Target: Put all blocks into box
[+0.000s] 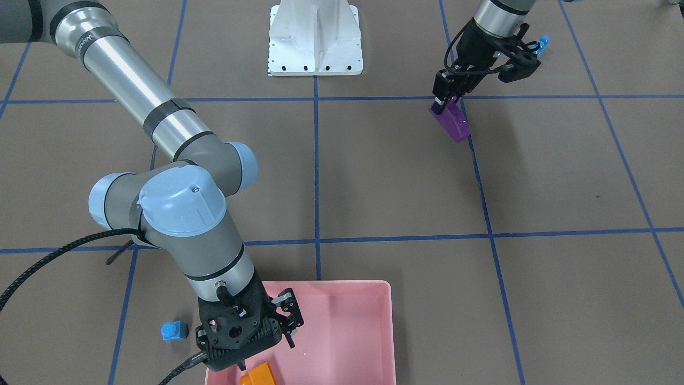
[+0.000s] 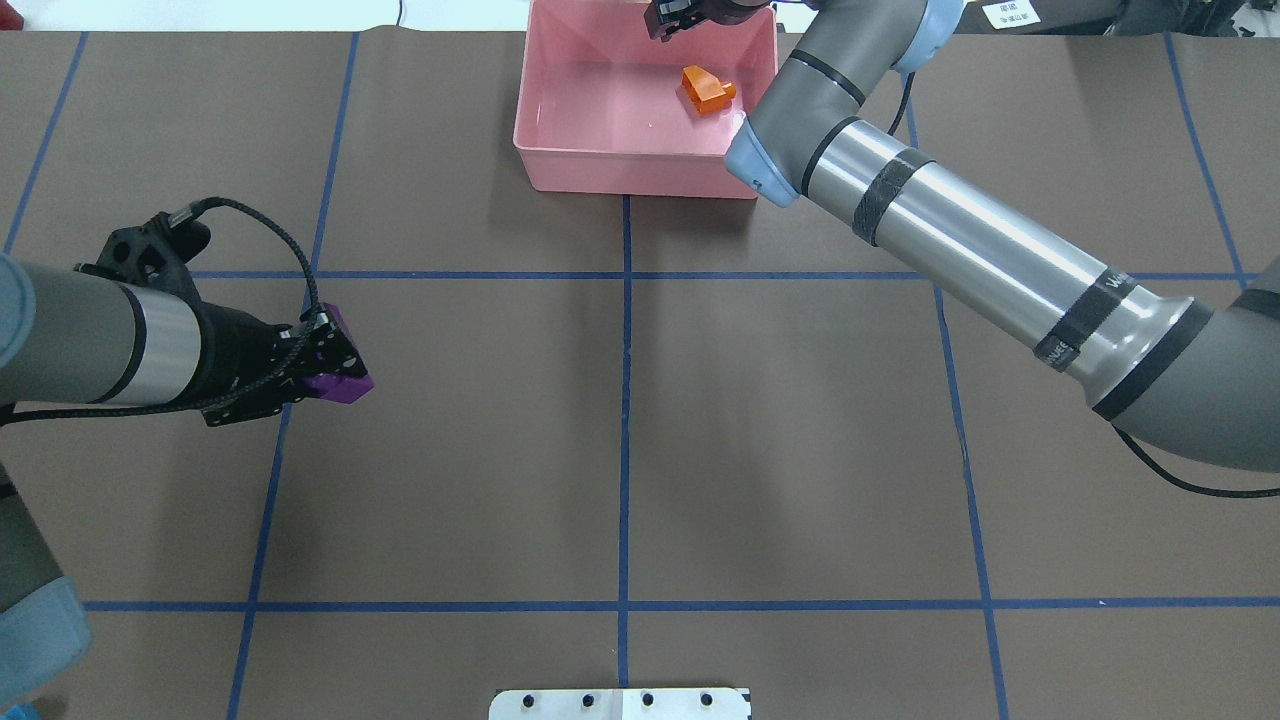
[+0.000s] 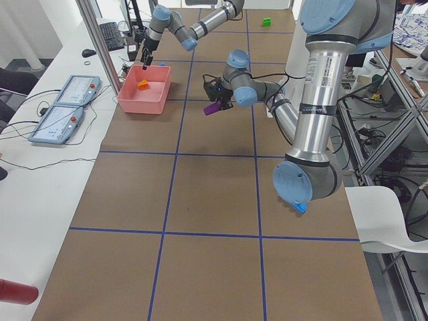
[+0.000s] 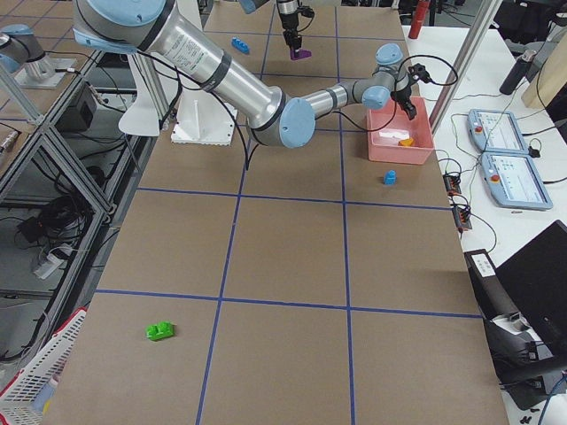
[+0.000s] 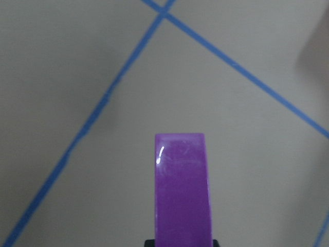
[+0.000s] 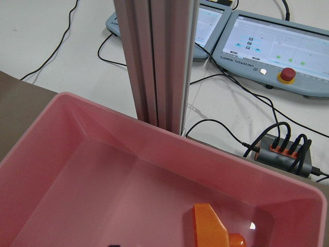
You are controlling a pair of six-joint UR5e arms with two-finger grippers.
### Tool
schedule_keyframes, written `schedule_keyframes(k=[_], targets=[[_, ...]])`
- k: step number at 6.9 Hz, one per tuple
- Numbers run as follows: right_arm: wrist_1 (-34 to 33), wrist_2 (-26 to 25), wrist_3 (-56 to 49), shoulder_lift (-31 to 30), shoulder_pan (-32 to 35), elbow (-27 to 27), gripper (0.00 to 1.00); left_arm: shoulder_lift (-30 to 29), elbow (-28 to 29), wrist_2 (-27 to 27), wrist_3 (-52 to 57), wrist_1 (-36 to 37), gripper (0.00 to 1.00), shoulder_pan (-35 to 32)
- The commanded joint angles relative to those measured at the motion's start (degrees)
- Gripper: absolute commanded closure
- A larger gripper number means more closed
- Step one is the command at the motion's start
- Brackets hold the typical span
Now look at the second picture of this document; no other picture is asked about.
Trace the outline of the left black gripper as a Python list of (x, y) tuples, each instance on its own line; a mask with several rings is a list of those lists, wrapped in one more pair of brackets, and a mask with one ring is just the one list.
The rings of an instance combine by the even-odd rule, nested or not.
[(211, 400), (234, 393), (289, 355), (291, 375), (366, 375), (366, 365), (340, 315), (316, 315), (314, 323), (271, 324), (220, 305), (200, 305), (202, 351), (195, 378), (195, 400), (207, 427), (227, 427), (279, 415), (285, 405), (316, 398), (315, 389), (278, 375), (259, 389), (224, 404)]

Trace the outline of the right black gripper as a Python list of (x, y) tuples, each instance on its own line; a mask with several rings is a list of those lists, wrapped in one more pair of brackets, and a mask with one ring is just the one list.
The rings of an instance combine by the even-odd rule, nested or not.
[(652, 40), (668, 42), (678, 32), (698, 26), (701, 19), (721, 26), (737, 26), (753, 18), (772, 1), (649, 1), (645, 9), (645, 27)]

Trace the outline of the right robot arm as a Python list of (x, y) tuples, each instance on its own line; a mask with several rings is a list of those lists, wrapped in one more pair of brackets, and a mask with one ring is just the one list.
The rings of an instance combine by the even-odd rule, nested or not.
[(808, 199), (1074, 378), (1124, 439), (1279, 468), (1277, 265), (1225, 309), (1162, 297), (860, 118), (948, 41), (960, 1), (814, 1), (726, 155), (780, 208)]

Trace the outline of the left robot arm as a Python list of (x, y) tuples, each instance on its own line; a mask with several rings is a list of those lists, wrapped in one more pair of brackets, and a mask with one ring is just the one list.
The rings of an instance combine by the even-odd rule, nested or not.
[[(207, 407), (209, 424), (372, 388), (337, 306), (293, 325), (205, 302), (188, 278), (148, 284), (3, 258), (3, 419), (20, 402)], [(92, 632), (9, 477), (3, 478), (1, 696), (9, 708), (87, 652)]]

